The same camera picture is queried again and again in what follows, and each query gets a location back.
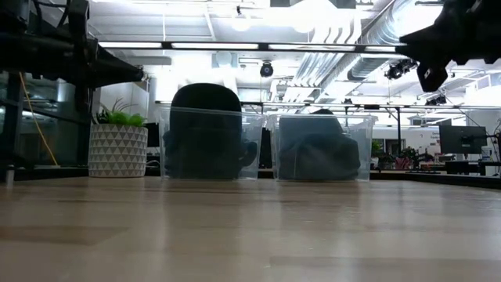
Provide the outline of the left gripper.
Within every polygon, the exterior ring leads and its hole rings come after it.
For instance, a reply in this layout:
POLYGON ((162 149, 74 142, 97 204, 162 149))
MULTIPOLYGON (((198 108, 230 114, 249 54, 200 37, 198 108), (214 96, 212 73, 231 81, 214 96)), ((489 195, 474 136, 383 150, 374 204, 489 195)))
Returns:
MULTIPOLYGON (((80 113, 90 111, 90 92, 94 88, 93 64, 97 59, 97 41, 88 40, 88 0, 70 0, 68 7, 68 29, 74 44, 73 81, 75 85, 75 107, 80 113)), ((141 81, 144 72, 141 67, 127 63, 102 46, 99 47, 99 69, 111 71, 99 77, 99 86, 141 81)))

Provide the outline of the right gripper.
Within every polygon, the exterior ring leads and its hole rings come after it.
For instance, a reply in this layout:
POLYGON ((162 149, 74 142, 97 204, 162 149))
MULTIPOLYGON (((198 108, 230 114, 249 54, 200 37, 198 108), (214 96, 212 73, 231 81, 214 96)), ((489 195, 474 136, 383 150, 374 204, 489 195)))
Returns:
POLYGON ((445 0, 433 25, 403 35, 399 53, 420 59, 418 78, 425 92, 434 92, 447 79, 446 66, 474 31, 484 0, 445 0))

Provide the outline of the succulent in patterned pot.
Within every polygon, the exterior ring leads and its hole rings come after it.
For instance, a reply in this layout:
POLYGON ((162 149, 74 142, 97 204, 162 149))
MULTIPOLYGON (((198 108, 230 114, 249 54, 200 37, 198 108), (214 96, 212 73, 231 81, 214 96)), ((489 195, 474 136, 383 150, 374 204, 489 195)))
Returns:
POLYGON ((148 129, 141 114, 128 114, 131 103, 116 99, 92 115, 88 175, 93 178, 140 178, 146 173, 148 129))

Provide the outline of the dark background monitor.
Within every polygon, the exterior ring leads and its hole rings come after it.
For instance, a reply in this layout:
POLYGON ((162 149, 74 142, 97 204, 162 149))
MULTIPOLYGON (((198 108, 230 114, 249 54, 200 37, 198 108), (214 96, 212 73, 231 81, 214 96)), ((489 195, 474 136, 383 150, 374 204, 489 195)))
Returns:
POLYGON ((481 154, 487 145, 485 127, 439 126, 439 143, 443 154, 481 154))

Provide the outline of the long ceiling light strip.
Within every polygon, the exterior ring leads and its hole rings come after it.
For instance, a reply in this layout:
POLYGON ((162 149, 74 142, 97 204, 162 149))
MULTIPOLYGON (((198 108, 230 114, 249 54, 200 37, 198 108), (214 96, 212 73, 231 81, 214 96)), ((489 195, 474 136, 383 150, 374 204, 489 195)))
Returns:
POLYGON ((105 49, 396 54, 396 45, 286 44, 265 42, 100 42, 99 45, 105 49))

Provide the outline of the clear plastic bin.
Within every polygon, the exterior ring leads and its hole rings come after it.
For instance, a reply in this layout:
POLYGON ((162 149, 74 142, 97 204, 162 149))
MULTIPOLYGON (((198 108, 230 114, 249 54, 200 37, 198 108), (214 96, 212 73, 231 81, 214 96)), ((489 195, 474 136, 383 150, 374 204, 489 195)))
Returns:
MULTIPOLYGON (((203 133, 209 131, 219 130, 224 132, 226 135, 233 137, 236 140, 248 139, 252 142, 258 144, 258 157, 252 163, 251 166, 246 167, 240 173, 238 179, 256 179, 258 177, 258 167, 259 167, 259 155, 261 149, 261 130, 264 125, 264 117, 260 114, 252 114, 241 112, 242 116, 242 132, 238 133, 232 129, 214 128, 210 125, 202 125, 201 127, 189 127, 189 128, 177 128, 172 129, 170 122, 171 108, 167 107, 163 109, 160 117, 160 175, 164 179, 172 179, 165 175, 164 173, 164 142, 162 136, 165 132, 172 131, 176 134, 186 134, 189 130, 200 130, 203 133)), ((209 179, 186 179, 186 180, 209 180, 209 179)))
MULTIPOLYGON (((272 154, 272 168, 273 174, 278 179, 277 172, 279 167, 279 151, 293 141, 297 141, 300 137, 286 137, 279 132, 279 119, 282 116, 290 116, 295 114, 273 114, 269 116, 266 127, 270 131, 271 154, 272 154)), ((358 143, 359 157, 361 166, 359 168, 359 175, 353 180, 369 179, 369 171, 371 165, 371 150, 372 150, 372 137, 373 125, 376 118, 371 115, 362 116, 348 116, 333 114, 340 122, 343 128, 343 135, 353 139, 358 143)))

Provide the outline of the background green plants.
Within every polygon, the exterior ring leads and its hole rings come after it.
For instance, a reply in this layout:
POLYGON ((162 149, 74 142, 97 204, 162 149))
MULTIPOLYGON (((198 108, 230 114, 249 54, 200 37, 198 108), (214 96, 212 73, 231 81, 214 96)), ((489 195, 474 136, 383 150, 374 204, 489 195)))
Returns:
POLYGON ((429 153, 420 154, 408 146, 396 156, 385 153, 379 143, 374 143, 371 150, 371 168, 376 170, 417 170, 420 162, 430 162, 434 156, 429 153))

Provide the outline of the silver ceiling air duct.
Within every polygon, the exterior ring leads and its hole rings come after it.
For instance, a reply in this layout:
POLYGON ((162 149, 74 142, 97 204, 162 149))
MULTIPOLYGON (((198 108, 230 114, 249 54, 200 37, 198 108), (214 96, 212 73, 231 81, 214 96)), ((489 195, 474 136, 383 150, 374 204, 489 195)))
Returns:
MULTIPOLYGON (((363 45, 393 45, 399 43, 399 37, 403 35, 398 31, 398 20, 410 11, 416 0, 392 0, 391 5, 370 24, 367 31, 363 31, 359 43, 363 45)), ((351 54, 353 65, 347 72, 349 81, 363 81, 388 61, 388 58, 364 57, 363 55, 351 54)))

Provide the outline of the black window frame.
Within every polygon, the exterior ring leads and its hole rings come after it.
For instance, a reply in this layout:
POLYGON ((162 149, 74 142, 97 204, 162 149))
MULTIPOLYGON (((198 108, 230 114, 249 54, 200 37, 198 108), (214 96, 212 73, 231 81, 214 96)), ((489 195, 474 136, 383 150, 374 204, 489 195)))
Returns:
POLYGON ((86 168, 90 117, 75 107, 75 87, 0 71, 0 183, 16 170, 86 168))

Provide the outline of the black aluminium table frame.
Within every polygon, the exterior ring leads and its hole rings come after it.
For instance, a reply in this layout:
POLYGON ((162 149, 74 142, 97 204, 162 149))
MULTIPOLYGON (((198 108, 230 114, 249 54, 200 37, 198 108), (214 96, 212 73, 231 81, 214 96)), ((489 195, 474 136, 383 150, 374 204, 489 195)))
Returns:
MULTIPOLYGON (((35 170, 18 169, 14 172, 15 181, 37 179, 62 179, 86 177, 86 168, 37 168, 35 170)), ((501 190, 501 178, 491 176, 447 175, 410 172, 371 172, 370 180, 414 181, 422 183, 436 183, 452 186, 471 186, 477 188, 501 190)))

